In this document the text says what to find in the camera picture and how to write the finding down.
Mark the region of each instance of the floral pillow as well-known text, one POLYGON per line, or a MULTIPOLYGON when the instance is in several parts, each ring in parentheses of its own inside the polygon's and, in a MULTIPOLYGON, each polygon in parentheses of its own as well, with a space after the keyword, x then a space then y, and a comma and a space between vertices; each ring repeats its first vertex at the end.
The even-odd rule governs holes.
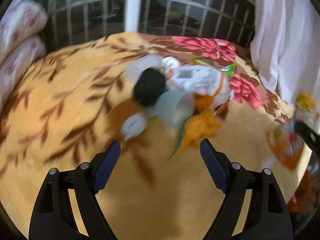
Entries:
POLYGON ((45 44, 40 37, 33 36, 23 41, 2 62, 0 65, 0 113, 25 71, 45 53, 45 44))
POLYGON ((47 20, 44 9, 34 1, 10 6, 0 22, 0 64, 22 41, 39 33, 47 20))

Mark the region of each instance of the bedsheet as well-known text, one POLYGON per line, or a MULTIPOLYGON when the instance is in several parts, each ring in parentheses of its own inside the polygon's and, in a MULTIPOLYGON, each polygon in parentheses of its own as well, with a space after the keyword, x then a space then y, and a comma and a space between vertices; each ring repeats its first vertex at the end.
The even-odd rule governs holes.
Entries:
MULTIPOLYGON (((23 234, 28 235, 33 204, 48 170, 74 169, 113 139, 110 121, 121 115, 119 104, 131 97, 134 85, 126 80, 125 67, 149 53, 174 56, 183 64, 195 58, 213 60, 218 67, 236 62, 238 95, 220 113, 224 121, 218 136, 209 139, 248 170, 261 171, 272 156, 265 131, 289 118, 293 109, 261 85, 248 50, 223 40, 132 32, 67 47, 28 69, 0 120, 0 201, 23 234), (260 96, 258 106, 243 101, 254 93, 260 96)), ((118 239, 195 240, 209 229, 224 195, 215 188, 198 149, 169 160, 177 133, 153 118, 136 140, 122 142, 120 159, 97 195, 118 239)), ((305 150, 293 172, 274 161, 271 169, 286 201, 309 157, 305 150)), ((73 191, 70 198, 79 230, 85 233, 73 191)), ((234 233, 242 230, 249 201, 248 193, 234 233)))

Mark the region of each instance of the snack packet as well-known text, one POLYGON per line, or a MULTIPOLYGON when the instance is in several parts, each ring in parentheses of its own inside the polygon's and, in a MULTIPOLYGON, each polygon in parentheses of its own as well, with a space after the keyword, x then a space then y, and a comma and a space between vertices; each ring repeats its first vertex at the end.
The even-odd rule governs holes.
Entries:
POLYGON ((165 74, 167 87, 195 95, 195 107, 210 109, 227 102, 230 97, 228 79, 224 72, 204 65, 185 65, 170 69, 165 74))
POLYGON ((287 169, 296 168, 304 146, 304 140, 294 131, 294 125, 302 121, 313 128, 317 116, 316 101, 310 94, 299 92, 293 118, 266 133, 270 149, 287 169))

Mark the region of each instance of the pink flower print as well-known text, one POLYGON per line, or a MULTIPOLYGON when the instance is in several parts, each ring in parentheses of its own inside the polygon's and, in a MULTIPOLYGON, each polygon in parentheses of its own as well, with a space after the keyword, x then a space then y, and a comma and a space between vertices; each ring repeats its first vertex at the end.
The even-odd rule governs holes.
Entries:
POLYGON ((261 96, 249 81, 234 74, 229 83, 230 89, 234 91, 234 101, 237 103, 247 102, 252 109, 258 109, 261 105, 261 96))
POLYGON ((7 73, 11 75, 14 72, 15 67, 15 64, 10 64, 9 66, 7 66, 7 73))
POLYGON ((6 27, 6 24, 5 24, 5 23, 0 24, 0 32, 2 32, 5 27, 6 27))
POLYGON ((236 60, 236 46, 225 40, 204 39, 194 37, 173 36, 174 42, 190 50, 202 51, 202 56, 212 59, 223 58, 227 61, 234 62, 236 60))
POLYGON ((18 31, 15 31, 15 32, 13 33, 13 36, 12 36, 13 42, 17 41, 17 39, 19 38, 19 36, 20 36, 20 33, 19 33, 18 31))
POLYGON ((31 43, 31 53, 33 53, 36 50, 36 48, 37 48, 37 44, 34 41, 34 42, 31 43))
POLYGON ((32 27, 33 25, 35 25, 36 19, 37 19, 37 18, 34 17, 33 19, 30 20, 30 22, 29 22, 29 27, 32 27))

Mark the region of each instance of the white cloth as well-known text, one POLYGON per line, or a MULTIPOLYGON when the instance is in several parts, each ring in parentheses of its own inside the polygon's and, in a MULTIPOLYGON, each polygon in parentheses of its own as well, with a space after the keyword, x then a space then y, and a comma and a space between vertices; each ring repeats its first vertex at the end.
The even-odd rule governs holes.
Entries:
POLYGON ((292 103, 298 90, 320 102, 320 17, 309 0, 256 0, 252 62, 271 92, 292 103))
POLYGON ((39 36, 33 36, 24 40, 0 64, 0 113, 25 71, 45 53, 45 44, 39 36))

